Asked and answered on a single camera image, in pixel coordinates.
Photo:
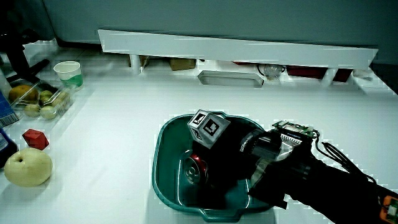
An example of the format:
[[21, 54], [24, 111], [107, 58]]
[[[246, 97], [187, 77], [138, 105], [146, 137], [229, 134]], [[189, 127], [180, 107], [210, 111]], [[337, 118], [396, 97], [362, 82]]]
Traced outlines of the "person's right hand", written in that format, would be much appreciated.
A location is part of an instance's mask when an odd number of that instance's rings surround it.
[[192, 150], [183, 161], [190, 184], [227, 189], [248, 179], [259, 159], [274, 161], [281, 147], [280, 136], [252, 121], [198, 110], [187, 123]]

